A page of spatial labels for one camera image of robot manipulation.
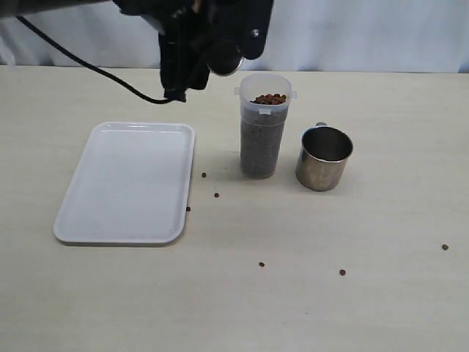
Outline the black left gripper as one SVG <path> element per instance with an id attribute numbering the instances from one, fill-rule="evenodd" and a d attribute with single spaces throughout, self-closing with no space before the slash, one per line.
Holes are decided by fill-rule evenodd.
<path id="1" fill-rule="evenodd" d="M 117 6 L 158 31 L 160 82 L 168 100 L 185 102 L 187 89 L 206 88 L 210 69 L 204 52 L 215 45 L 230 43 L 246 59 L 256 58 L 254 1 L 118 1 Z"/>

